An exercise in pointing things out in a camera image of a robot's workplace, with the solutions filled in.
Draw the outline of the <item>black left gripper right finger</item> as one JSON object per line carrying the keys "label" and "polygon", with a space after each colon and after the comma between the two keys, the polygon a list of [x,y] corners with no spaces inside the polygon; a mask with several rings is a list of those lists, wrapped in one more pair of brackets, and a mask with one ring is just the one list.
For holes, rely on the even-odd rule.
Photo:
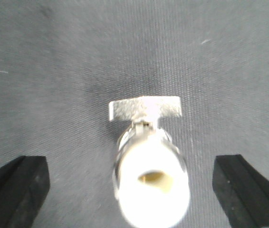
{"label": "black left gripper right finger", "polygon": [[240,154],[214,161],[213,191],[233,228],[269,228],[269,180]]}

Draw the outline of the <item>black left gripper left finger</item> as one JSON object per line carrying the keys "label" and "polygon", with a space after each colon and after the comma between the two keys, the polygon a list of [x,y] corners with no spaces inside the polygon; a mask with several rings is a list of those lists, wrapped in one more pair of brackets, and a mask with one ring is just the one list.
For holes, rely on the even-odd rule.
{"label": "black left gripper left finger", "polygon": [[50,189],[45,156],[20,156],[0,167],[0,228],[30,228]]}

